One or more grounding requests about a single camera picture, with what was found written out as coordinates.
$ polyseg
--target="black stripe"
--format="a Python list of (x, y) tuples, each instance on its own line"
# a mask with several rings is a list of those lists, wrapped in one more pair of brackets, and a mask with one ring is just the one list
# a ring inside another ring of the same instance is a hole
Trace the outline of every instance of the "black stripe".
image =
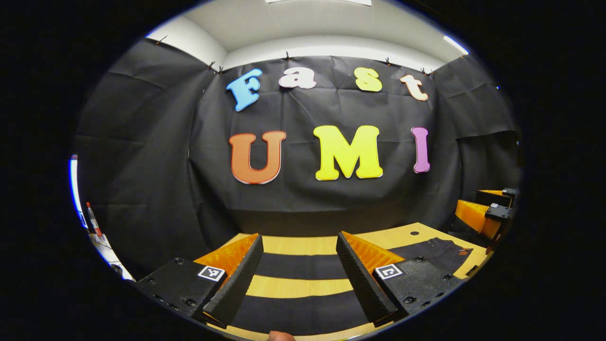
[[(438, 268), (455, 272), (470, 252), (459, 255), (460, 246), (451, 240), (439, 238), (421, 243), (390, 249), (391, 252), (409, 259), (423, 257)], [(346, 279), (339, 257), (334, 255), (281, 255), (265, 253), (261, 257), (257, 275), (283, 279), (332, 280)]]
[(292, 335), (333, 333), (368, 323), (353, 291), (298, 299), (246, 296), (231, 324), (267, 334), (271, 330)]

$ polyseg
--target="letter m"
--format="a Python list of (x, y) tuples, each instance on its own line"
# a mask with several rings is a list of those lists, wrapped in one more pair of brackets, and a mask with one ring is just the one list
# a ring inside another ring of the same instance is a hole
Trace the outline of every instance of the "letter m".
[(347, 143), (339, 128), (335, 126), (319, 126), (313, 134), (320, 139), (320, 170), (316, 172), (316, 179), (320, 181), (336, 180), (339, 171), (335, 169), (337, 161), (345, 178), (350, 178), (353, 169), (360, 159), (360, 166), (356, 175), (360, 179), (379, 178), (383, 175), (383, 168), (379, 166), (377, 153), (377, 136), (379, 129), (374, 126), (361, 126), (356, 131), (351, 144)]

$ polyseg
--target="white ceiling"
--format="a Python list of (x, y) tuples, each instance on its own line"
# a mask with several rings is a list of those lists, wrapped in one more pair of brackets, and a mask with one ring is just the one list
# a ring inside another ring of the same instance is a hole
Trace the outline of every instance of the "white ceiling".
[(372, 0), (372, 6), (340, 0), (213, 0), (184, 16), (228, 52), (272, 39), (344, 35), (410, 47), (444, 62), (460, 55), (444, 41), (445, 32), (388, 0)]

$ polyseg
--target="letter f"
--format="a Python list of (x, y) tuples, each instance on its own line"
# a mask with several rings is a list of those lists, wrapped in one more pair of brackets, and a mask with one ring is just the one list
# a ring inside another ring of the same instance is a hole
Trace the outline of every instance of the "letter f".
[(236, 111), (242, 111), (242, 109), (259, 99), (258, 93), (251, 93), (250, 91), (259, 90), (261, 83), (255, 77), (262, 74), (263, 71), (260, 69), (253, 69), (227, 85), (226, 89), (231, 90), (233, 96), (236, 98)]

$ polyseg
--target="orange letter u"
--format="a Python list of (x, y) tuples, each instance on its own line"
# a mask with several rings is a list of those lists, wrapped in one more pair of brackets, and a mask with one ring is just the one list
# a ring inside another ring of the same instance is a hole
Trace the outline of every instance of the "orange letter u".
[(242, 183), (268, 183), (280, 173), (282, 140), (286, 138), (286, 133), (280, 130), (266, 132), (261, 138), (267, 142), (267, 164), (263, 169), (250, 167), (250, 145), (257, 139), (254, 134), (237, 134), (229, 139), (231, 144), (231, 172)]

